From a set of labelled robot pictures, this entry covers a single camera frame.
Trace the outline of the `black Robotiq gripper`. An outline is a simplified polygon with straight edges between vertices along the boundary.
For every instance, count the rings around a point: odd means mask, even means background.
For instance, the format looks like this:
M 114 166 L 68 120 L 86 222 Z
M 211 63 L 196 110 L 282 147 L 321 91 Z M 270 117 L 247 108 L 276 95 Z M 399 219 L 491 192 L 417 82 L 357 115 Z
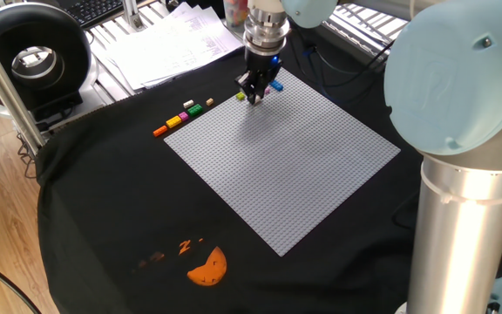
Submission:
M 234 81 L 240 87 L 251 105 L 262 101 L 265 90 L 275 79 L 282 67 L 279 54 L 264 56 L 251 50 L 245 51 L 247 71 L 238 76 Z

